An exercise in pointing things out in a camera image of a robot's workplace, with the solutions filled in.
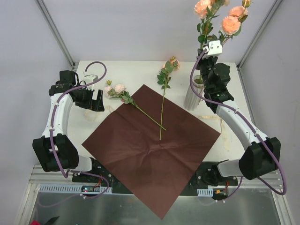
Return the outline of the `pink rose stem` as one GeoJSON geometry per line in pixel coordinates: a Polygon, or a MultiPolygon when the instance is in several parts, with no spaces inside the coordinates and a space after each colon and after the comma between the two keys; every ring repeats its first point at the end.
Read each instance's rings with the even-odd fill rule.
{"type": "Polygon", "coordinates": [[[144,115],[146,115],[148,118],[150,118],[154,123],[156,123],[161,129],[166,130],[161,124],[156,122],[151,116],[149,116],[143,109],[141,109],[138,104],[135,102],[133,97],[129,94],[124,84],[117,84],[114,87],[112,86],[112,81],[107,80],[105,82],[106,87],[104,89],[104,93],[107,98],[115,98],[119,99],[124,104],[133,105],[135,108],[137,108],[139,111],[141,111],[144,115]]]}
{"type": "Polygon", "coordinates": [[[241,33],[242,24],[248,17],[248,8],[252,3],[250,0],[243,0],[240,6],[230,9],[228,15],[223,18],[218,33],[212,33],[214,30],[212,20],[219,16],[219,9],[228,6],[229,3],[228,0],[200,0],[196,3],[194,13],[200,19],[197,24],[199,53],[210,41],[219,41],[221,45],[224,45],[228,40],[241,33]]]}
{"type": "Polygon", "coordinates": [[[171,80],[171,73],[179,70],[180,63],[178,62],[175,56],[172,56],[161,68],[159,74],[157,75],[157,83],[161,85],[163,90],[162,105],[161,105],[161,114],[160,114],[160,134],[159,140],[162,138],[163,131],[163,111],[164,111],[164,101],[165,101],[165,92],[167,89],[170,89],[169,82],[171,80]]]}

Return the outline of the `dark red wrapping paper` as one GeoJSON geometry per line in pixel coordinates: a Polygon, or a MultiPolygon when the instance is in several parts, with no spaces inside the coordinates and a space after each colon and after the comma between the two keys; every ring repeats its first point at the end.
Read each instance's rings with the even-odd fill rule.
{"type": "Polygon", "coordinates": [[[146,85],[83,147],[159,218],[164,218],[219,132],[146,85]]]}

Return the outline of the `cream printed ribbon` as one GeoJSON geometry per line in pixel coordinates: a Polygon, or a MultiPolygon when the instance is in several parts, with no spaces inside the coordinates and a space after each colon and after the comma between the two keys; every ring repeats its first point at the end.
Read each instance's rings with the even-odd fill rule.
{"type": "MultiPolygon", "coordinates": [[[[160,123],[160,104],[138,104],[156,122],[160,123]]],[[[172,102],[165,103],[162,138],[160,127],[133,106],[122,105],[112,112],[83,142],[91,154],[124,152],[128,154],[155,151],[207,152],[218,137],[229,147],[225,123],[219,119],[220,132],[204,123],[203,116],[193,116],[172,102]]]]}

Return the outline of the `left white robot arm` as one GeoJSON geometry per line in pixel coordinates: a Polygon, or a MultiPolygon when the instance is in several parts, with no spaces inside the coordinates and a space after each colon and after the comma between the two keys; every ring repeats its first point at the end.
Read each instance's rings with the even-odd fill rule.
{"type": "Polygon", "coordinates": [[[49,89],[51,108],[46,127],[40,138],[34,139],[32,147],[45,172],[75,170],[83,172],[88,182],[99,177],[98,169],[93,167],[89,157],[78,154],[76,147],[68,138],[68,119],[73,105],[83,109],[103,112],[103,91],[98,90],[93,99],[93,86],[86,84],[96,81],[96,75],[87,75],[79,81],[74,71],[60,71],[60,79],[49,89]]]}

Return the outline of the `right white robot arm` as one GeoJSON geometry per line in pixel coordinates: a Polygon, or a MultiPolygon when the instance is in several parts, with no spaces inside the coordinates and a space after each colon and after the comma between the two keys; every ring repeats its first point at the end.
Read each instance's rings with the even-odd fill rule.
{"type": "Polygon", "coordinates": [[[263,175],[275,170],[279,170],[283,178],[284,173],[279,162],[280,141],[276,137],[268,137],[240,111],[227,89],[230,67],[217,62],[220,53],[216,47],[198,50],[193,70],[198,70],[203,80],[204,96],[201,98],[235,133],[244,153],[240,159],[219,162],[211,173],[212,182],[222,185],[229,176],[248,180],[261,179],[263,175]]]}

